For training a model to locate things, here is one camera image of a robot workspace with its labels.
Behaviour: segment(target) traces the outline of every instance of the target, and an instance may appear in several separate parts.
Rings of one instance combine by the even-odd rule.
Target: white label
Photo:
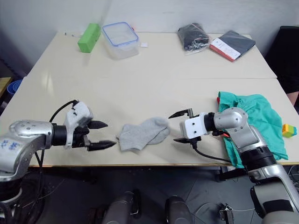
[[[214,45],[216,48],[218,48],[224,54],[228,55],[229,57],[231,57],[234,60],[241,55],[238,51],[236,51],[232,47],[228,46],[225,42],[223,42],[219,38],[216,38],[215,40],[213,40],[212,45]]]
[[[148,43],[147,42],[142,42],[141,44],[140,44],[140,47],[142,47],[142,48],[147,48],[149,45],[148,45]]]

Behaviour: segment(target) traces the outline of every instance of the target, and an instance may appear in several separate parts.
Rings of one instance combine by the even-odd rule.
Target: blue lid
[[[14,95],[15,92],[17,92],[18,88],[20,87],[21,82],[22,82],[22,79],[12,82],[11,84],[8,85],[7,91],[10,94]]]
[[[138,36],[126,22],[117,22],[103,26],[103,33],[109,42],[118,47],[138,41]]]

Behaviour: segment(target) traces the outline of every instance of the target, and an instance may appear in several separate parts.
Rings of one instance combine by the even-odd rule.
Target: gray floor
[[[216,182],[214,172],[198,168],[100,169],[93,170],[95,184],[65,179],[47,198],[40,224],[85,224],[90,208],[111,203],[124,191],[139,189],[142,195],[142,217],[134,224],[164,224],[164,203],[171,195],[185,199],[190,211],[204,203],[228,203],[235,210],[253,208],[249,190],[253,184],[247,177]],[[46,177],[46,184],[55,188],[62,178]],[[223,224],[217,205],[203,207],[196,224]],[[251,211],[234,212],[236,224],[260,224]]]

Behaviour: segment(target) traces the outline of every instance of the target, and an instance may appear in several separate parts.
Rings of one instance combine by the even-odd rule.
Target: green block
[[[97,23],[90,23],[78,41],[78,46],[83,53],[90,53],[99,39],[101,29]]]
[[[293,135],[292,135],[292,133],[285,133],[283,136],[284,136],[284,137],[287,137],[287,138],[290,138],[290,137],[292,137]]]
[[[289,125],[289,132],[290,132],[291,134],[294,134],[294,132],[295,132],[295,130],[294,130],[294,126]]]

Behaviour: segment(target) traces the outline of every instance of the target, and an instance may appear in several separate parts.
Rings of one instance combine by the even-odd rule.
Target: white wall
[[[56,31],[83,31],[88,23],[99,22],[107,8],[105,2],[0,0],[1,30],[32,66]],[[127,21],[136,31],[175,32],[180,26],[197,21],[210,33],[233,29],[251,34],[262,53],[268,50],[279,26],[299,24],[298,0],[111,0],[110,3],[106,24]]]

